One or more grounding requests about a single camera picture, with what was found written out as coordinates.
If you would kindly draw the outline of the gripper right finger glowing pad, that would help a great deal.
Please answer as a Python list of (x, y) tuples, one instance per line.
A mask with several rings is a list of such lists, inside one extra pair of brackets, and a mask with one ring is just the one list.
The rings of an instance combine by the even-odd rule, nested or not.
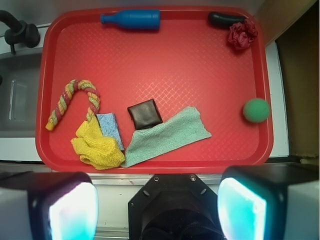
[(313, 164), (228, 167), (217, 210), (228, 240), (318, 240), (320, 170)]

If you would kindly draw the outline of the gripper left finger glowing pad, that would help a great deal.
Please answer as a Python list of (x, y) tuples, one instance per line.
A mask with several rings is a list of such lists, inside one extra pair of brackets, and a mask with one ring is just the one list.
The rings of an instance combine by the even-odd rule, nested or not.
[(2, 240), (92, 240), (99, 199), (84, 172), (1, 172)]

